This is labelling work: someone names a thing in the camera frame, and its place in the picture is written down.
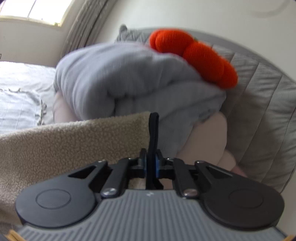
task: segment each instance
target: white wall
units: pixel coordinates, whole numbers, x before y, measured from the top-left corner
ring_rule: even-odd
[[[257,13],[282,3],[283,10],[275,16],[264,18],[267,14]],[[218,35],[259,53],[296,80],[293,0],[118,0],[97,42],[114,41],[123,23],[128,28],[178,27]],[[296,234],[296,175],[283,197],[285,211],[279,227]]]
[[[61,27],[0,18],[0,61],[56,66],[83,0],[75,0]]]

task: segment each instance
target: bed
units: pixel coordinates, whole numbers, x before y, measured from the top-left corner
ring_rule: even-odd
[[[54,88],[52,83],[55,76],[55,68],[3,61],[0,62],[0,73],[1,90],[10,91],[11,93],[33,93],[35,98],[42,101],[40,105],[42,111],[39,117],[40,121],[31,123],[32,126],[52,124],[54,122],[52,114]]]

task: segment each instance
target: gray blanket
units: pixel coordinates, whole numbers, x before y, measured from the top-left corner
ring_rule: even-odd
[[[165,156],[175,156],[193,125],[219,111],[226,98],[179,56],[137,43],[71,52],[58,64],[54,86],[81,120],[158,112]]]

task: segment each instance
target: gray ribbed surface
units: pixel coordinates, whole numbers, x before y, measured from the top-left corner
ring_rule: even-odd
[[[227,229],[212,221],[194,200],[174,190],[127,190],[117,199],[104,200],[86,221],[61,230],[24,227],[27,241],[282,241],[274,228],[257,232]]]
[[[152,31],[122,26],[116,41],[148,44]],[[296,168],[296,82],[242,46],[188,32],[230,61],[239,77],[221,108],[228,124],[226,149],[249,178],[283,191]]]

